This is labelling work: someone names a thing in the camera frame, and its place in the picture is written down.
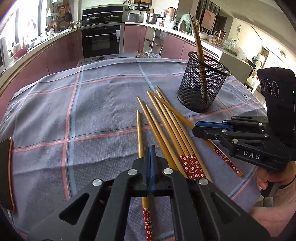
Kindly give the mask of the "right hand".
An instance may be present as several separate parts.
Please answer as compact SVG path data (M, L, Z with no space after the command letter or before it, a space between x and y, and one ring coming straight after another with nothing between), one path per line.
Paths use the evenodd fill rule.
M282 172L267 171L262 167L256 170L257 187L259 190L265 190L268 183L278 183L279 187L291 184L295 178L295 161L289 162Z

